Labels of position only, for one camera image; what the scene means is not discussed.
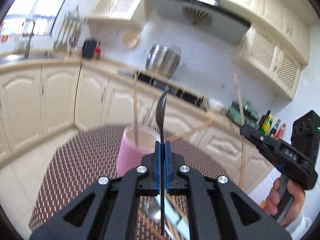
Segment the right hand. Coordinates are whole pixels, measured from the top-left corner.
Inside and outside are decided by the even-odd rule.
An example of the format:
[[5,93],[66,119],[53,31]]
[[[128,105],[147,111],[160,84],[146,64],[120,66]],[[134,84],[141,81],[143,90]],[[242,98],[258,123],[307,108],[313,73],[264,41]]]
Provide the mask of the right hand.
[[[273,187],[266,198],[264,210],[269,215],[276,215],[278,212],[278,205],[281,197],[278,193],[280,188],[280,178],[274,181]],[[294,221],[301,213],[304,202],[305,202],[305,191],[291,179],[287,182],[287,190],[293,196],[293,203],[289,208],[286,216],[280,222],[281,226],[287,226]]]

